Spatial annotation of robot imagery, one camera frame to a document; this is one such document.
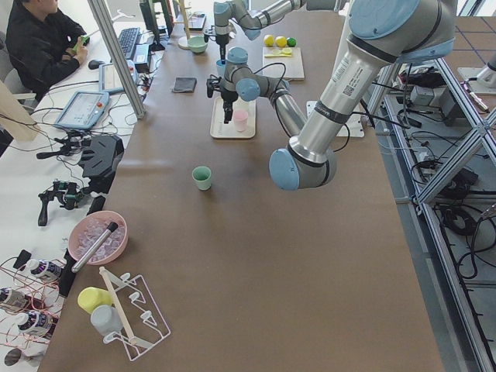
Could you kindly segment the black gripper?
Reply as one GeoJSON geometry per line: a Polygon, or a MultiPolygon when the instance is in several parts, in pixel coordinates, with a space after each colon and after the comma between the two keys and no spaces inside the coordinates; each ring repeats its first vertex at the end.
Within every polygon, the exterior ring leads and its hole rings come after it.
{"type": "Polygon", "coordinates": [[[227,35],[217,33],[215,41],[219,45],[220,60],[226,60],[227,35]]]}
{"type": "Polygon", "coordinates": [[[223,111],[225,124],[228,124],[233,117],[233,103],[237,100],[237,92],[226,87],[221,87],[221,98],[223,100],[223,111]]]}

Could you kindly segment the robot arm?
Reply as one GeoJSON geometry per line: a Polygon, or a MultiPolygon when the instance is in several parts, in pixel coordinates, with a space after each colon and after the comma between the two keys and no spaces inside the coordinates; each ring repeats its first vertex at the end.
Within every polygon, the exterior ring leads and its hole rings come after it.
{"type": "Polygon", "coordinates": [[[237,24],[248,39],[254,40],[263,28],[281,21],[286,14],[299,10],[305,4],[306,1],[276,1],[260,11],[251,12],[248,9],[248,1],[214,2],[213,31],[215,42],[219,46],[220,60],[222,62],[226,60],[232,23],[237,24]]]}
{"type": "Polygon", "coordinates": [[[281,189],[317,188],[336,173],[331,143],[383,67],[446,56],[455,40],[455,1],[355,1],[350,4],[348,29],[340,41],[344,54],[337,58],[332,77],[306,115],[296,105],[279,77],[254,73],[248,54],[229,47],[229,27],[238,24],[255,39],[260,31],[300,8],[338,11],[340,1],[278,1],[250,14],[244,1],[214,5],[215,40],[225,72],[219,81],[224,113],[230,118],[233,102],[265,97],[278,114],[290,139],[269,161],[272,181],[281,189]]]}

